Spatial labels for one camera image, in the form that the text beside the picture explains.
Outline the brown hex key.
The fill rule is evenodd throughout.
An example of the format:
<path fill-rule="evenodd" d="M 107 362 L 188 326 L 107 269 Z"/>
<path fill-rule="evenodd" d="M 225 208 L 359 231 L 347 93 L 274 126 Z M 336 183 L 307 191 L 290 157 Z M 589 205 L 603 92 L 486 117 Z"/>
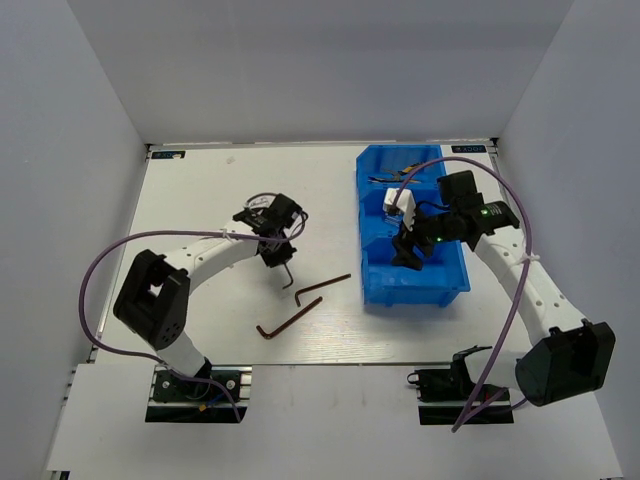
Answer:
<path fill-rule="evenodd" d="M 293 324 L 295 324 L 297 321 L 299 321 L 302 317 L 304 317 L 305 315 L 307 315 L 310 311 L 312 311 L 313 309 L 315 309 L 318 305 L 320 305 L 323 302 L 323 297 L 319 296 L 318 298 L 314 299 L 311 303 L 309 303 L 308 305 L 306 305 L 305 307 L 303 307 L 299 312 L 297 312 L 296 314 L 294 314 L 291 318 L 289 318 L 288 320 L 286 320 L 284 323 L 282 323 L 281 325 L 279 325 L 277 328 L 275 328 L 274 330 L 267 332 L 265 331 L 260 325 L 256 326 L 256 331 L 261 335 L 261 337 L 265 340 L 271 340 L 274 339 L 275 337 L 279 336 L 281 333 L 283 333 L 286 329 L 288 329 L 289 327 L 291 327 Z"/>
<path fill-rule="evenodd" d="M 339 282 L 342 282 L 342 281 L 345 281 L 345 280 L 347 280 L 347 279 L 349 279 L 351 277 L 352 277 L 352 274 L 347 273 L 347 274 L 343 274 L 343 275 L 340 275 L 340 276 L 337 276 L 337 277 L 334 277 L 334 278 L 330 278 L 328 280 L 324 280 L 322 282 L 319 282 L 319 283 L 316 283 L 316 284 L 312 284 L 312 285 L 309 285 L 307 287 L 303 287 L 303 288 L 297 290 L 295 292 L 295 294 L 294 294 L 294 301 L 295 301 L 296 306 L 297 307 L 301 306 L 300 297 L 302 295 L 304 295 L 306 293 L 309 293 L 309 292 L 312 292 L 312 291 L 315 291 L 315 290 L 318 290 L 318 289 L 322 289 L 324 287 L 327 287 L 327 286 L 330 286 L 330 285 L 333 285 L 333 284 L 336 284 L 336 283 L 339 283 Z"/>
<path fill-rule="evenodd" d="M 285 274 L 286 274 L 286 282 L 284 283 L 282 289 L 286 290 L 288 288 L 290 288 L 293 284 L 294 284 L 294 278 L 293 275 L 289 269 L 289 266 L 287 264 L 285 264 L 283 266 Z"/>

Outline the blue three-compartment bin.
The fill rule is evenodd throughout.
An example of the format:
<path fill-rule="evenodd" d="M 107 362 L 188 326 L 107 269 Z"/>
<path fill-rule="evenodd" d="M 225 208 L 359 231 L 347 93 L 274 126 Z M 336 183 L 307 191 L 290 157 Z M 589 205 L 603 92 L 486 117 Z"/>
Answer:
<path fill-rule="evenodd" d="M 392 238 L 399 226 L 384 222 L 383 200 L 388 188 L 401 184 L 368 181 L 369 176 L 387 176 L 384 169 L 399 170 L 441 156 L 438 145 L 371 145 L 356 158 L 361 280 L 366 304 L 446 307 L 458 294 L 471 290 L 458 242 L 437 245 L 419 271 L 391 265 L 395 255 Z"/>

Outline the yellow pliers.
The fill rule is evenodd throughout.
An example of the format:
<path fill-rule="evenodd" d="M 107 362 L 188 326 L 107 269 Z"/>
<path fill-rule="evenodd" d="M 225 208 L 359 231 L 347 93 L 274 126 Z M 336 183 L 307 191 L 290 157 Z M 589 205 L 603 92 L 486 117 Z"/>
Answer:
<path fill-rule="evenodd" d="M 409 165 L 409 166 L 404 167 L 403 169 L 399 169 L 399 170 L 384 169 L 384 172 L 387 173 L 388 175 L 401 175 L 403 177 L 403 179 L 405 180 L 405 178 L 416 167 L 417 167 L 417 164 L 412 164 L 412 165 Z"/>
<path fill-rule="evenodd" d="M 387 176 L 369 176 L 368 181 L 378 184 L 402 184 L 404 179 L 401 175 L 387 175 Z"/>

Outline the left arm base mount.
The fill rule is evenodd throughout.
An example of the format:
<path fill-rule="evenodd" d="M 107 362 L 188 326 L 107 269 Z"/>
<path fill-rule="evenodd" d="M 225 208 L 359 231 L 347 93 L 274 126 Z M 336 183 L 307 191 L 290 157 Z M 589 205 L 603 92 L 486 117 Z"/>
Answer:
<path fill-rule="evenodd" d="M 231 395 L 239 417 L 223 391 L 213 385 L 184 382 L 165 368 L 157 367 L 147 402 L 146 423 L 236 424 L 247 412 L 252 383 L 249 366 L 220 367 L 211 378 Z"/>

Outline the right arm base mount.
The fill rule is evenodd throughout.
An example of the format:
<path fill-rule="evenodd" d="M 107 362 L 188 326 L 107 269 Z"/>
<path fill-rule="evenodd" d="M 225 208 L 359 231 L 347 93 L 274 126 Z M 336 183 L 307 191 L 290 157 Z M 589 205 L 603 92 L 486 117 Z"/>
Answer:
<path fill-rule="evenodd" d="M 417 369 L 407 375 L 407 383 L 416 389 L 421 426 L 453 426 L 467 398 L 456 389 L 446 368 Z M 490 406 L 466 422 L 466 425 L 513 424 L 508 391 Z"/>

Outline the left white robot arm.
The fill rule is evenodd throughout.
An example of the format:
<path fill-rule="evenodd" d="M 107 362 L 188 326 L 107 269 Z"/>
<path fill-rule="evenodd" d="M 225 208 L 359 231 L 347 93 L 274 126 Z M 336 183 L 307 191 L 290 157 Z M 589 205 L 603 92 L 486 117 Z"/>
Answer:
<path fill-rule="evenodd" d="M 211 363 L 185 332 L 190 295 L 204 282 L 259 256 L 269 268 L 287 264 L 296 249 L 287 231 L 306 212 L 284 194 L 265 206 L 246 206 L 221 230 L 168 253 L 149 249 L 134 257 L 113 314 L 137 334 L 169 369 L 177 387 L 199 399 L 211 387 Z"/>

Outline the right table label sticker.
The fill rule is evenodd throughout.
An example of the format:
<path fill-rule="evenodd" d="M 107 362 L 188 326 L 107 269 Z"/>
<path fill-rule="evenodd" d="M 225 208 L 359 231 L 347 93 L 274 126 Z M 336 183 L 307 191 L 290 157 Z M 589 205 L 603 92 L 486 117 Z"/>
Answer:
<path fill-rule="evenodd" d="M 455 154 L 479 154 L 486 153 L 485 145 L 452 145 L 451 151 Z"/>

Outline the table label sticker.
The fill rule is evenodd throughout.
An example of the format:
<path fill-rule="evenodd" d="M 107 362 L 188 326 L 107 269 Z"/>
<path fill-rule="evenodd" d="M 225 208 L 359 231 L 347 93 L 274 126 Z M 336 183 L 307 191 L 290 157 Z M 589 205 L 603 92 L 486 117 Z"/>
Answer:
<path fill-rule="evenodd" d="M 485 145 L 452 145 L 451 151 L 455 154 L 479 154 L 486 153 Z"/>
<path fill-rule="evenodd" d="M 179 151 L 154 151 L 151 153 L 151 159 L 183 159 L 186 155 L 184 150 Z"/>

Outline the left table label sticker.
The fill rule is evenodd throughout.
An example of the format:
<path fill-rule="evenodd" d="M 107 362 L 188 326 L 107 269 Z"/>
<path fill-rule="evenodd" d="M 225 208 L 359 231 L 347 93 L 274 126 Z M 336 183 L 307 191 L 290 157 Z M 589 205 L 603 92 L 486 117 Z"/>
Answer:
<path fill-rule="evenodd" d="M 151 159 L 183 159 L 186 155 L 184 150 L 179 151 L 154 151 L 151 153 Z"/>

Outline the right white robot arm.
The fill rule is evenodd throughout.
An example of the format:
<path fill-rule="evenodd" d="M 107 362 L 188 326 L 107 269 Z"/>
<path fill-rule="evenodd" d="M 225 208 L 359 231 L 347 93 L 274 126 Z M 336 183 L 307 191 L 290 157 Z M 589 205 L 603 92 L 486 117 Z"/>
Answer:
<path fill-rule="evenodd" d="M 612 328 L 571 304 L 527 251 L 522 218 L 503 201 L 486 202 L 472 172 L 440 177 L 437 185 L 443 206 L 436 214 L 424 213 L 408 189 L 386 191 L 385 213 L 402 218 L 392 239 L 393 265 L 419 270 L 436 247 L 467 244 L 515 305 L 531 343 L 527 352 L 475 346 L 455 354 L 453 390 L 472 399 L 489 383 L 544 406 L 600 389 L 615 345 Z"/>

